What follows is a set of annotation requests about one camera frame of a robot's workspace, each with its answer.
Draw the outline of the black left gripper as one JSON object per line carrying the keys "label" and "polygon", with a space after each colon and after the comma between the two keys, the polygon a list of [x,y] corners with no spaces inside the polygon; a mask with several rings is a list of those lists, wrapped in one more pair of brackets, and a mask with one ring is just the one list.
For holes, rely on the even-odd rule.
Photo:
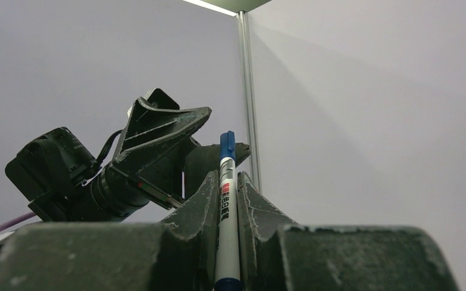
{"label": "black left gripper", "polygon": [[58,127],[25,145],[5,175],[45,222],[123,221],[151,202],[175,209],[184,203],[183,182],[189,199],[220,167],[220,145],[197,146],[192,137],[211,113],[181,109],[153,89],[135,100],[98,156]]}

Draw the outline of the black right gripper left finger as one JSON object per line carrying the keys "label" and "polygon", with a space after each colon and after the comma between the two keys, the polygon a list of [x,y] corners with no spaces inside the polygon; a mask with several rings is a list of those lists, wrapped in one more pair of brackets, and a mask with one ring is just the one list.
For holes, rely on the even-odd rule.
{"label": "black right gripper left finger", "polygon": [[218,172],[156,223],[50,222],[0,249],[0,290],[211,290]]}

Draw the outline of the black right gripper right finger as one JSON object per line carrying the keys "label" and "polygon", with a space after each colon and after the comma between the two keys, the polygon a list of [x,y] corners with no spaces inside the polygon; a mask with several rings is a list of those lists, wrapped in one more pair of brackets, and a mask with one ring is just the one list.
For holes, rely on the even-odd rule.
{"label": "black right gripper right finger", "polygon": [[248,290],[458,290],[436,242],[409,226],[304,226],[238,175]]}

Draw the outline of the blue marker cap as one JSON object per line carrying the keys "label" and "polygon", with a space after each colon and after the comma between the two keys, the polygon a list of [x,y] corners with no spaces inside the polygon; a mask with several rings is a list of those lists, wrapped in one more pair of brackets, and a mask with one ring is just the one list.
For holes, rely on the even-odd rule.
{"label": "blue marker cap", "polygon": [[233,131],[227,131],[222,133],[220,136],[220,169],[226,161],[236,162],[236,143],[235,133]]}

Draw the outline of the blue white marker pen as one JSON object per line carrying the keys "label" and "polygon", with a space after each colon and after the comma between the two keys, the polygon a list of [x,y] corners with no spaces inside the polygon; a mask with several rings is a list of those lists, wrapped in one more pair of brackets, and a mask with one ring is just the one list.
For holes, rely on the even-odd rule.
{"label": "blue white marker pen", "polygon": [[237,172],[235,160],[220,161],[218,189],[218,238],[214,290],[242,290],[238,238]]}

